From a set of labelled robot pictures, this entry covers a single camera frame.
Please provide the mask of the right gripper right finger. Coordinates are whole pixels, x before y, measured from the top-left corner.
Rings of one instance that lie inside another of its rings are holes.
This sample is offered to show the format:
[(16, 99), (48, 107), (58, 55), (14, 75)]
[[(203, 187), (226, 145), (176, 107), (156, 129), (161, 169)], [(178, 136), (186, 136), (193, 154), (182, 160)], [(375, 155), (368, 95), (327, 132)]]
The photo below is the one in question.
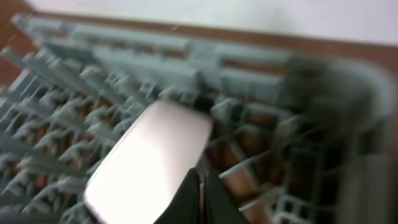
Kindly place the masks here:
[(206, 224), (249, 224), (234, 206), (218, 175), (208, 172), (203, 186), (203, 214)]

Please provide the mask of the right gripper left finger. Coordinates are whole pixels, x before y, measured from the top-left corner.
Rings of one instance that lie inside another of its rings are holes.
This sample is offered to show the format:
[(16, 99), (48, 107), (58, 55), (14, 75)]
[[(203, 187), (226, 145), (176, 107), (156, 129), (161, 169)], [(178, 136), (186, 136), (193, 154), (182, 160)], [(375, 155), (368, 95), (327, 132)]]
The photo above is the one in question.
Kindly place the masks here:
[(191, 168), (180, 184), (171, 203), (154, 224), (200, 223), (200, 176)]

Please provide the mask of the pink bowl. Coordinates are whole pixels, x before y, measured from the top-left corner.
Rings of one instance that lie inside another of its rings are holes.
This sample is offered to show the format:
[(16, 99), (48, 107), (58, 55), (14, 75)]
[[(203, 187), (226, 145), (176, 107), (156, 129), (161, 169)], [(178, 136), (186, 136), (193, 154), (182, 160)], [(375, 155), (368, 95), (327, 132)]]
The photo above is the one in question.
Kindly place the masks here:
[(85, 205), (100, 223), (154, 223), (198, 164), (212, 128), (201, 112), (154, 101), (89, 179)]

